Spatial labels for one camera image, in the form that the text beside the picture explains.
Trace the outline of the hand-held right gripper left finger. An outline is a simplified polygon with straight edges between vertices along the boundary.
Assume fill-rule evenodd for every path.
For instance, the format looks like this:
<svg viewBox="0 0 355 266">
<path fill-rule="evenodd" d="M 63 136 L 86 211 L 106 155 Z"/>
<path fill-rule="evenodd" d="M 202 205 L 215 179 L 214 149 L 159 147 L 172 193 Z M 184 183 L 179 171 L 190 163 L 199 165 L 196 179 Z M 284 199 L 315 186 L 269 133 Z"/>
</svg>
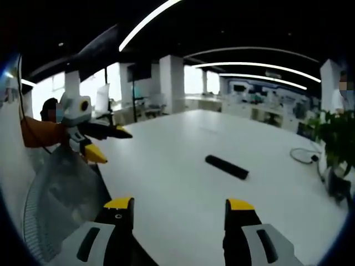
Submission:
<svg viewBox="0 0 355 266">
<path fill-rule="evenodd" d="M 134 198 L 111 200 L 62 242 L 57 265 L 151 265 L 133 228 Z"/>
</svg>

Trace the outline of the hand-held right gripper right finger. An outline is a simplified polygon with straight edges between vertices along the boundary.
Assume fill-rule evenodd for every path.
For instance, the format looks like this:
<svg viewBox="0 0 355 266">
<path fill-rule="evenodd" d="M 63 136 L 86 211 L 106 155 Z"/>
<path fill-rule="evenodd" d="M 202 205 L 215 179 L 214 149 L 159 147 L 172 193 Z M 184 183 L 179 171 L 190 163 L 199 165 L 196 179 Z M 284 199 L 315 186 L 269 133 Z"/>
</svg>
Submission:
<svg viewBox="0 0 355 266">
<path fill-rule="evenodd" d="M 226 265 L 302 265 L 293 244 L 275 227 L 262 223 L 246 201 L 226 200 L 224 230 Z"/>
</svg>

